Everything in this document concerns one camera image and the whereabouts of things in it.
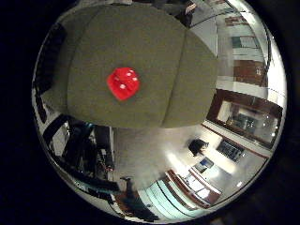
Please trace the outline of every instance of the green fabric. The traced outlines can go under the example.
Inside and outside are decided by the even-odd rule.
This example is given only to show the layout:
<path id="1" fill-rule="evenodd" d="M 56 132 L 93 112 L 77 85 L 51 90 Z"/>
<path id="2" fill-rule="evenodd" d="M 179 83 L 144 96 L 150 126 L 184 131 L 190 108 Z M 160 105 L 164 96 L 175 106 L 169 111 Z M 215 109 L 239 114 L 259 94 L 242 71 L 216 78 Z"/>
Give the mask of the green fabric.
<path id="1" fill-rule="evenodd" d="M 62 24 L 67 40 L 54 85 L 43 95 L 54 109 L 118 128 L 173 128 L 203 121 L 217 61 L 175 18 L 143 5 L 102 6 L 79 11 Z M 119 67 L 134 68 L 141 81 L 139 92 L 123 102 L 106 84 Z"/>

